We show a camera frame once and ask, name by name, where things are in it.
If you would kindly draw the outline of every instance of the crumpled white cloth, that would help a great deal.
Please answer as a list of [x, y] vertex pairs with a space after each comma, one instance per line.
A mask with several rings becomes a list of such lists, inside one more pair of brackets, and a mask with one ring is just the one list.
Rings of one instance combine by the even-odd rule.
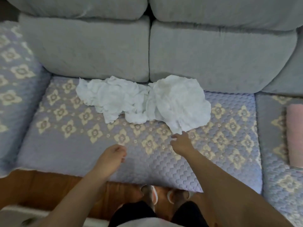
[[170, 75], [148, 86], [114, 76], [106, 80], [80, 79], [78, 97], [103, 113], [105, 123], [120, 114], [134, 124], [160, 120], [172, 133], [204, 126], [210, 120], [211, 105], [196, 79]]

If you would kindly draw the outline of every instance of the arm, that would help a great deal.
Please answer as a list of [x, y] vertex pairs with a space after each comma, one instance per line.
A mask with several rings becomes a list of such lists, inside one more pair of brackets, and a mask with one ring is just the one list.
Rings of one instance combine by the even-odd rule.
[[124, 162], [126, 148], [113, 145], [98, 159], [95, 167], [66, 195], [39, 227], [82, 227], [101, 187]]
[[186, 132], [172, 138], [174, 151], [189, 163], [224, 227], [292, 227], [261, 195], [195, 150]]

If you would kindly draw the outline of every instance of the hand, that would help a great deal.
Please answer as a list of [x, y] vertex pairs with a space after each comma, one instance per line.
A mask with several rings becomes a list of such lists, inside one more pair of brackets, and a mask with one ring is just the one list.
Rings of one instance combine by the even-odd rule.
[[126, 157], [126, 147], [118, 144], [108, 147], [97, 160], [93, 171], [96, 171], [104, 179], [110, 177], [117, 171]]
[[188, 137], [188, 133], [186, 133], [185, 131], [182, 131], [181, 135], [172, 135], [172, 138], [176, 140], [172, 140], [170, 144], [177, 154], [185, 157], [186, 154], [188, 154], [192, 150], [195, 150], [191, 144], [190, 138]]

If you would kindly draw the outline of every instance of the sofa cushion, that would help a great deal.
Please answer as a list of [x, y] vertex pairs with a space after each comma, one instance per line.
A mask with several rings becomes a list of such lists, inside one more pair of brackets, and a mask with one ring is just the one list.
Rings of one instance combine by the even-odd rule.
[[149, 80], [149, 18], [69, 20], [21, 14], [22, 32], [52, 73], [92, 79]]
[[303, 174], [289, 166], [285, 123], [286, 107], [303, 98], [258, 93], [256, 103], [263, 196], [294, 226], [303, 226]]
[[303, 25], [303, 0], [149, 0], [160, 21], [293, 30]]
[[0, 23], [0, 177], [15, 167], [19, 147], [50, 78], [28, 48], [19, 24]]
[[[125, 163], [111, 181], [202, 191], [193, 171], [170, 146], [171, 131], [160, 121], [129, 124], [102, 114], [77, 97], [78, 79], [54, 76], [18, 156], [18, 167], [84, 176], [110, 145], [126, 145]], [[202, 154], [260, 193], [262, 174], [256, 134], [255, 97], [205, 92], [212, 105], [207, 126], [189, 132]]]
[[136, 20], [147, 8], [147, 0], [8, 0], [25, 13], [37, 17], [111, 18]]
[[303, 33], [298, 36], [297, 46], [285, 67], [263, 92], [303, 96]]
[[195, 78], [204, 90], [255, 93], [286, 64], [295, 31], [268, 33], [154, 21], [150, 80], [170, 74]]

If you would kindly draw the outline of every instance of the forearm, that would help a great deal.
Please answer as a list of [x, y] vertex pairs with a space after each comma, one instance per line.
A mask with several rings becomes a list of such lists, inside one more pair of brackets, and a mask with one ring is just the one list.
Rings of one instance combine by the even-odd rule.
[[225, 227], [292, 226], [262, 196], [198, 151], [188, 151], [185, 158]]
[[82, 227], [105, 182], [98, 172], [89, 172], [39, 226]]

